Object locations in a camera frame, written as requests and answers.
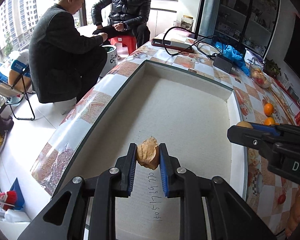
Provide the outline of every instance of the black charger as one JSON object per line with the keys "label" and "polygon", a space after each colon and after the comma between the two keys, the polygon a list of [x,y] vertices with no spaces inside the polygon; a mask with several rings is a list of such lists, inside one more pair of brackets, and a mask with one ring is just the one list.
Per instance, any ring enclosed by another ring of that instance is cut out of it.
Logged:
{"label": "black charger", "polygon": [[215,60],[213,61],[213,65],[224,72],[230,73],[233,67],[233,61],[221,54],[217,54]]}

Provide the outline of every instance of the potted plant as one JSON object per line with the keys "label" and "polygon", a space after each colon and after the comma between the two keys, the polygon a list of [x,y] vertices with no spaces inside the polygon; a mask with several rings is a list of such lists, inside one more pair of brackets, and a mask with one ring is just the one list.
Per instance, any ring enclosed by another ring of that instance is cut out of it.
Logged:
{"label": "potted plant", "polygon": [[265,65],[265,69],[264,69],[264,72],[266,72],[269,76],[273,77],[273,78],[277,78],[277,75],[280,74],[281,76],[281,72],[280,72],[280,69],[278,67],[278,65],[274,62],[274,60],[268,60],[266,58],[266,65]]}

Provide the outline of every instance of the glass door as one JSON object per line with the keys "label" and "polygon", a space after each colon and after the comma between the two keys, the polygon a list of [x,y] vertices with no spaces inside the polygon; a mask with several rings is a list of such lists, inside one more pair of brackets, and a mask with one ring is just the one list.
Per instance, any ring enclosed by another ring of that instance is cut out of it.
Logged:
{"label": "glass door", "polygon": [[229,45],[238,47],[249,4],[250,0],[220,0],[215,35],[226,38]]}
{"label": "glass door", "polygon": [[253,0],[242,44],[263,56],[274,31],[279,0]]}

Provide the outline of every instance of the jar with yellow lid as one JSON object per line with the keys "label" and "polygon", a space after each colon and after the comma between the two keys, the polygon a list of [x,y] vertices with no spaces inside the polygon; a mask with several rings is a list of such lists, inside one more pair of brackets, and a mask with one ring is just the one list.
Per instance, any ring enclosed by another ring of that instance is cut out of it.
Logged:
{"label": "jar with yellow lid", "polygon": [[189,30],[189,31],[192,31],[193,22],[194,22],[193,17],[184,15],[181,18],[181,24],[180,24],[180,26],[182,28],[185,28],[185,29]]}

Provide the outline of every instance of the jar lid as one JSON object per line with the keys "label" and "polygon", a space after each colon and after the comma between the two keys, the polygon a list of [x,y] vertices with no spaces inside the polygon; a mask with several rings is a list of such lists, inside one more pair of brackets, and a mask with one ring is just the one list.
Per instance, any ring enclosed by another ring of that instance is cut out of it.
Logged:
{"label": "jar lid", "polygon": [[184,18],[188,18],[188,19],[193,19],[193,17],[188,16],[188,15],[184,15],[183,17],[184,17]]}

